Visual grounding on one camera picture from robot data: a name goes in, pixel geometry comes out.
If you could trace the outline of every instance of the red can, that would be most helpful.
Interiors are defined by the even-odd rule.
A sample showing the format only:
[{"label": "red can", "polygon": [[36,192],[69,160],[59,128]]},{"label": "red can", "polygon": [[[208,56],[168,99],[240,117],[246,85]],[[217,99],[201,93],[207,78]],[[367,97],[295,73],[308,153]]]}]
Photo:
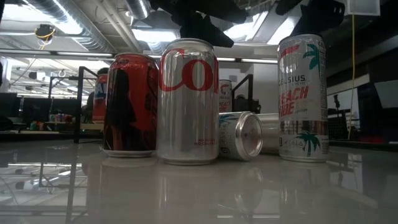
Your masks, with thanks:
[{"label": "red can", "polygon": [[106,92],[107,92],[108,74],[99,75],[95,82],[94,102],[93,102],[93,122],[96,124],[104,123]]},{"label": "red can", "polygon": [[118,54],[109,69],[104,149],[154,151],[159,69],[153,58]]}]

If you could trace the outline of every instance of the can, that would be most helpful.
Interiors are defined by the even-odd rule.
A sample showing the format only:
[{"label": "can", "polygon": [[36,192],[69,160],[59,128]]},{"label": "can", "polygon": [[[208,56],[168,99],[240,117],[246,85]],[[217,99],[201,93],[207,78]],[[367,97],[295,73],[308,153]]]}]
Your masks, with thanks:
[{"label": "can", "polygon": [[220,156],[250,161],[262,146],[259,118],[251,112],[220,113]]},{"label": "can", "polygon": [[279,114],[257,114],[262,126],[261,154],[279,153]]},{"label": "can", "polygon": [[318,35],[282,40],[278,48],[279,154],[302,162],[329,155],[325,45]]},{"label": "can", "polygon": [[166,163],[207,164],[218,156],[218,61],[213,46],[178,39],[160,60],[157,155]]},{"label": "can", "polygon": [[232,112],[232,82],[231,80],[220,80],[219,85],[218,112]]},{"label": "can", "polygon": [[123,53],[109,68],[104,149],[154,151],[156,147],[157,82],[153,58]]},{"label": "can", "polygon": [[108,74],[98,76],[95,82],[93,101],[93,123],[103,124],[105,119],[106,92],[108,89]]}]

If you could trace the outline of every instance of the white can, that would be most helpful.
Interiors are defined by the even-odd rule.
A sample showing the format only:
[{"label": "white can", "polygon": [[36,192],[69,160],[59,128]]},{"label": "white can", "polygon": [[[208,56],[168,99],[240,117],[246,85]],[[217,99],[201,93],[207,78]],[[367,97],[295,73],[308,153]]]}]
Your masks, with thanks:
[{"label": "white can", "polygon": [[220,156],[249,161],[262,146],[259,118],[251,112],[220,113]]},{"label": "white can", "polygon": [[318,35],[282,40],[278,48],[279,154],[325,162],[329,154],[325,45]]},{"label": "white can", "polygon": [[220,80],[220,92],[218,94],[218,108],[220,113],[232,112],[232,82]]}]

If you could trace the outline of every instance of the can rim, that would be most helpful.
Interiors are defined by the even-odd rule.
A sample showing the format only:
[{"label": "can rim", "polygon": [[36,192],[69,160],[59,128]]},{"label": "can rim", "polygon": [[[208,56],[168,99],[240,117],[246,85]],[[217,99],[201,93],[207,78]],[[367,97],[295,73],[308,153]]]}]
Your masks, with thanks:
[{"label": "can rim", "polygon": [[119,54],[115,55],[114,57],[116,58],[116,57],[118,57],[120,55],[137,55],[137,56],[142,56],[142,57],[149,58],[149,59],[155,61],[155,59],[153,57],[151,57],[151,56],[148,56],[146,54],[134,53],[134,52],[123,52],[123,53],[119,53]]},{"label": "can rim", "polygon": [[214,50],[214,47],[213,47],[213,45],[212,45],[211,43],[209,43],[209,42],[207,42],[207,41],[205,41],[205,40],[197,39],[197,38],[180,38],[180,39],[176,39],[176,40],[171,41],[167,46],[170,46],[170,45],[172,45],[172,44],[174,44],[174,43],[176,43],[176,42],[180,42],[180,41],[196,41],[196,42],[201,42],[201,43],[203,43],[203,44],[208,45],[209,47],[211,47],[211,49]]},{"label": "can rim", "polygon": [[320,34],[315,34],[315,33],[314,33],[314,34],[312,34],[312,33],[297,34],[297,35],[288,36],[288,37],[283,38],[281,41],[279,41],[279,44],[278,44],[278,45],[280,45],[280,43],[282,43],[283,41],[286,41],[286,40],[288,40],[288,39],[290,39],[290,38],[293,38],[293,37],[300,37],[300,36],[306,36],[306,35],[315,35],[315,36],[320,37],[320,38],[323,40],[323,37],[322,37]]},{"label": "can rim", "polygon": [[[242,141],[243,126],[245,124],[245,121],[250,117],[253,117],[254,119],[257,120],[257,122],[260,125],[260,133],[261,133],[260,143],[257,144],[256,148],[253,150],[252,153],[247,152],[247,150],[243,146],[243,141]],[[238,150],[239,155],[241,155],[242,158],[245,160],[250,160],[250,159],[258,156],[261,152],[261,149],[262,149],[262,124],[261,124],[260,119],[255,114],[253,114],[252,112],[249,112],[249,111],[243,112],[240,119],[242,119],[242,122],[238,122],[236,124],[236,137],[237,138],[235,139],[235,143],[238,146],[237,150]]]}]

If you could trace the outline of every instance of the palm tree graphic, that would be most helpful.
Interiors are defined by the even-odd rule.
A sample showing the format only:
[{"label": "palm tree graphic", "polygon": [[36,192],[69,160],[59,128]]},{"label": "palm tree graphic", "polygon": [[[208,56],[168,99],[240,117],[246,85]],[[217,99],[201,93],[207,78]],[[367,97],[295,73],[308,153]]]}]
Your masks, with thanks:
[{"label": "palm tree graphic", "polygon": [[[303,55],[303,58],[312,57],[313,56],[313,58],[311,59],[310,65],[309,65],[309,69],[312,70],[313,68],[315,68],[317,65],[320,64],[319,50],[318,50],[318,47],[313,45],[313,44],[307,44],[307,46],[309,46],[312,50],[306,52]],[[318,71],[319,71],[319,77],[320,77],[320,75],[321,75],[320,71],[321,70],[320,70],[319,66],[318,66]]]},{"label": "palm tree graphic", "polygon": [[303,139],[305,144],[303,147],[303,151],[305,151],[305,146],[308,144],[308,151],[307,151],[307,157],[311,156],[311,143],[313,144],[313,150],[317,149],[317,145],[321,147],[321,144],[319,142],[319,139],[315,136],[316,134],[311,134],[308,131],[303,131],[302,133],[299,133],[298,136],[295,138]]}]

